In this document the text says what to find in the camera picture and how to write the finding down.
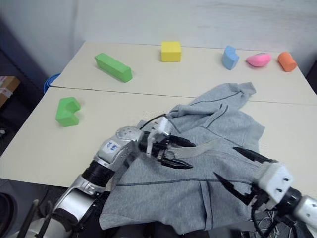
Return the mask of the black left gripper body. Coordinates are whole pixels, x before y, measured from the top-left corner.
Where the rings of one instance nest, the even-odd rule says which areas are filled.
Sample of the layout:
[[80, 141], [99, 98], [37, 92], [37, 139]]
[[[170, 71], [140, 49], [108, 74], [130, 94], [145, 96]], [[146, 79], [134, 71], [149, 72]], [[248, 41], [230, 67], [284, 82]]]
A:
[[172, 135], [160, 136], [159, 138], [154, 138], [152, 143], [152, 148], [150, 152], [150, 157], [161, 161], [162, 163], [171, 163], [173, 157], [167, 155], [168, 146], [172, 140]]

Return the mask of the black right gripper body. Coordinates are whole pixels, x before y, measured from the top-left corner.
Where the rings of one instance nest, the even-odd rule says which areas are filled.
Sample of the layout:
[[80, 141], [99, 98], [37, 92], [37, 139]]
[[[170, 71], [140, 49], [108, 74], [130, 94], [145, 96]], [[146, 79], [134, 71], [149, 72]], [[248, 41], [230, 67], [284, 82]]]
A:
[[244, 194], [244, 204], [250, 205], [255, 211], [267, 210], [266, 204], [269, 202], [269, 195], [260, 189], [255, 183], [252, 183], [251, 193]]

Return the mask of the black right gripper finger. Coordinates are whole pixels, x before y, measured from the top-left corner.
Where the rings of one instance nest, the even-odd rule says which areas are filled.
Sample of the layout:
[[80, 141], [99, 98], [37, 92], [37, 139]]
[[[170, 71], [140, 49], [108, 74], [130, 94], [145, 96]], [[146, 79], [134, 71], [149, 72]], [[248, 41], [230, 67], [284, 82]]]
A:
[[244, 157], [246, 157], [247, 159], [249, 159], [253, 162], [259, 162], [261, 164], [264, 162], [269, 162], [268, 158], [266, 158], [265, 156], [262, 156], [261, 154], [255, 152], [255, 151], [241, 148], [241, 147], [233, 147], [233, 149], [235, 151], [237, 151], [239, 154], [243, 155]]
[[222, 184], [222, 186], [229, 191], [233, 196], [235, 196], [236, 198], [238, 198], [242, 203], [244, 203], [245, 205], [249, 205], [251, 202], [251, 195], [250, 194], [241, 194], [239, 193], [234, 185], [232, 183], [230, 183], [228, 180], [226, 180], [225, 178], [223, 178], [222, 176], [220, 176], [219, 174], [214, 172], [214, 175], [216, 176], [216, 178], [219, 180], [219, 182]]

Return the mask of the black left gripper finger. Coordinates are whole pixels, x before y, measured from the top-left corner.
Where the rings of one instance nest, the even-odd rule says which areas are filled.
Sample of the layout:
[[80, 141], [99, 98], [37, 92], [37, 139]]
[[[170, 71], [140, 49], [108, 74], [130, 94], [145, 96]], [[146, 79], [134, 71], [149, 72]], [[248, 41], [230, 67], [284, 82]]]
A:
[[196, 144], [192, 143], [190, 140], [171, 135], [170, 143], [174, 145], [174, 147], [196, 147]]
[[178, 160], [178, 159], [161, 159], [160, 163], [163, 166], [172, 168], [172, 169], [178, 169], [178, 170], [187, 170], [192, 169], [193, 166], [185, 161]]

